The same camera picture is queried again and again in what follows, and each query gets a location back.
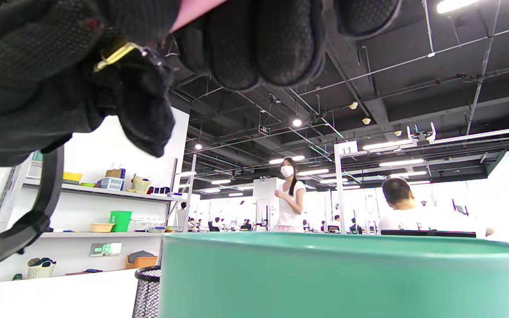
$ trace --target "white shelf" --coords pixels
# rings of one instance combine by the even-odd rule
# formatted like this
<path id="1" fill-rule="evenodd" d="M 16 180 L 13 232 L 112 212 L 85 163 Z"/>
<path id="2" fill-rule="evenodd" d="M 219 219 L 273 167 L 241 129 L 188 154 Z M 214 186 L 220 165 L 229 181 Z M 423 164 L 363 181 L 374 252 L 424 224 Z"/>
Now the white shelf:
<path id="1" fill-rule="evenodd" d="M 23 187 L 37 188 L 39 185 L 40 185 L 39 180 L 25 179 L 23 181 Z M 67 191 L 69 193 L 82 193 L 88 195 L 119 197 L 123 199 L 133 199 L 141 201 L 161 201 L 161 202 L 186 201 L 186 199 L 182 197 L 168 197 L 166 195 L 129 193 L 127 191 L 115 191 L 109 189 L 91 188 L 84 187 L 82 185 L 67 185 L 65 183 L 62 184 L 62 191 Z"/>
<path id="2" fill-rule="evenodd" d="M 93 233 L 93 232 L 50 232 L 43 233 L 40 238 L 153 238 L 160 237 L 164 233 L 146 233 L 146 232 L 111 232 L 111 233 Z"/>

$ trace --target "white basket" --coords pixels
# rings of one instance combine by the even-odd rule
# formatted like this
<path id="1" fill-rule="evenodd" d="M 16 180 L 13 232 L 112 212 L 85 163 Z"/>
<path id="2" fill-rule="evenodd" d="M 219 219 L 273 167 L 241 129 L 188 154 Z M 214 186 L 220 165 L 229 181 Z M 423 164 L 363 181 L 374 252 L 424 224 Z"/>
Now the white basket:
<path id="1" fill-rule="evenodd" d="M 121 191 L 123 189 L 124 181 L 125 180 L 121 178 L 107 177 L 97 181 L 97 184 L 101 189 Z"/>
<path id="2" fill-rule="evenodd" d="M 29 280 L 34 280 L 36 278 L 49 278 L 52 276 L 55 267 L 56 264 L 51 264 L 48 267 L 42 267 L 42 264 L 39 266 L 29 266 L 27 278 Z"/>

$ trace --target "black glove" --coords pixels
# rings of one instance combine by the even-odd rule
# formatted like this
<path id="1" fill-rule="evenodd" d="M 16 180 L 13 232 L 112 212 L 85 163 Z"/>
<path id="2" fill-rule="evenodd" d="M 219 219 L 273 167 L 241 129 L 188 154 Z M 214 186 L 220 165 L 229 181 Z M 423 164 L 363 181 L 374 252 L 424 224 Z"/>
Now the black glove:
<path id="1" fill-rule="evenodd" d="M 335 0 L 339 30 L 382 32 L 402 0 Z M 137 50 L 93 72 L 125 41 L 160 42 L 180 0 L 21 0 L 0 9 L 0 167 L 52 151 L 72 133 L 119 116 L 128 139 L 160 157 L 174 119 L 171 70 Z M 242 91 L 261 83 L 299 85 L 325 61 L 322 0 L 228 0 L 176 34 L 182 63 Z M 149 56 L 156 56 L 151 63 Z"/>
<path id="2" fill-rule="evenodd" d="M 0 167 L 90 133 L 107 115 L 119 116 L 137 147 L 162 156 L 174 127 L 167 64 L 134 50 L 116 66 L 93 68 L 127 38 L 166 36 L 178 9 L 179 0 L 22 0 L 1 8 Z"/>
<path id="3" fill-rule="evenodd" d="M 350 38 L 386 30 L 402 0 L 228 0 L 176 32 L 182 64 L 232 91 L 294 87 L 325 65 L 323 4 Z"/>

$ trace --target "black mesh trash can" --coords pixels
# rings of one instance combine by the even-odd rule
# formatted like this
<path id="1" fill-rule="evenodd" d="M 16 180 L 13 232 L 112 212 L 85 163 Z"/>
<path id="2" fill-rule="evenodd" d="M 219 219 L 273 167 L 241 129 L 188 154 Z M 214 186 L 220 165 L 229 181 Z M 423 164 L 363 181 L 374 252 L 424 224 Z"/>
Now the black mesh trash can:
<path id="1" fill-rule="evenodd" d="M 150 266 L 137 270 L 138 280 L 133 318 L 158 318 L 158 298 L 160 293 L 160 266 Z"/>

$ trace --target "pink skirt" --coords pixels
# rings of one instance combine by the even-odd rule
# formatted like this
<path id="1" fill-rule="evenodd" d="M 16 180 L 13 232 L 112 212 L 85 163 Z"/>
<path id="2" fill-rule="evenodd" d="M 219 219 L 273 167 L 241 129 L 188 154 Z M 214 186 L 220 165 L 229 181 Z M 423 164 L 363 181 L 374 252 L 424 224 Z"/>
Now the pink skirt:
<path id="1" fill-rule="evenodd" d="M 277 226 L 274 226 L 274 231 L 275 232 L 303 233 L 304 228 L 301 226 L 277 225 Z"/>

